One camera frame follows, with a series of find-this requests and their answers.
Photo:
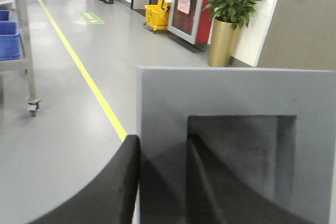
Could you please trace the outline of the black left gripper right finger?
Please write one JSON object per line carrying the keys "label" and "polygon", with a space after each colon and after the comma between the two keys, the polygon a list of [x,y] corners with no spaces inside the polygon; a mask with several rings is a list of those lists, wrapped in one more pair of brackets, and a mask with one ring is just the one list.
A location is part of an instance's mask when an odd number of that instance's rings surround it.
{"label": "black left gripper right finger", "polygon": [[185,202],[190,223],[308,223],[241,181],[195,133],[187,136]]}

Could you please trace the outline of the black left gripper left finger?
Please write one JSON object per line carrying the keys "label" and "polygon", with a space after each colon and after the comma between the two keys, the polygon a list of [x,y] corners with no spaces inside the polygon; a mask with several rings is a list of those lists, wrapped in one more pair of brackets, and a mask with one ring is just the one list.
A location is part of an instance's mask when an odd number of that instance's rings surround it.
{"label": "black left gripper left finger", "polygon": [[128,135],[104,169],[81,191],[34,223],[132,223],[140,140]]}

